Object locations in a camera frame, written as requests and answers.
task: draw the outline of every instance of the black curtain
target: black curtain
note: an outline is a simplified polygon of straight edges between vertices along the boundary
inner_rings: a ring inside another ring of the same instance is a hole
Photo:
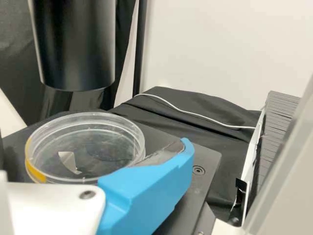
[[[0,88],[27,125],[62,111],[113,107],[134,5],[135,0],[117,0],[115,82],[104,90],[63,92],[40,82],[27,1],[0,1]]]

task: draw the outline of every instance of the white wall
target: white wall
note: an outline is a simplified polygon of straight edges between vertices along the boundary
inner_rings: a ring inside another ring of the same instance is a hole
[[[168,86],[247,109],[270,90],[302,95],[313,73],[312,0],[148,2],[142,91]]]

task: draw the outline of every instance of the gray panel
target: gray panel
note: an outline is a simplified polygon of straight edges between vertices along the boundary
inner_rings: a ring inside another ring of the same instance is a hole
[[[265,124],[258,166],[257,191],[268,174],[292,120],[300,98],[270,91],[265,106]]]

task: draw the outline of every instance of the petri dish lid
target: petri dish lid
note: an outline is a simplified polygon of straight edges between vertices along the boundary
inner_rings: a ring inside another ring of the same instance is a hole
[[[145,139],[133,122],[85,112],[39,127],[25,145],[25,167],[36,183],[96,184],[99,177],[145,157]]]

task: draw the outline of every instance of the blue holder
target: blue holder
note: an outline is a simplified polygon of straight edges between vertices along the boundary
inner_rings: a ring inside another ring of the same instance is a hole
[[[106,206],[98,235],[150,235],[174,210],[192,177],[194,147],[181,139],[184,150],[159,165],[122,168],[101,177]]]

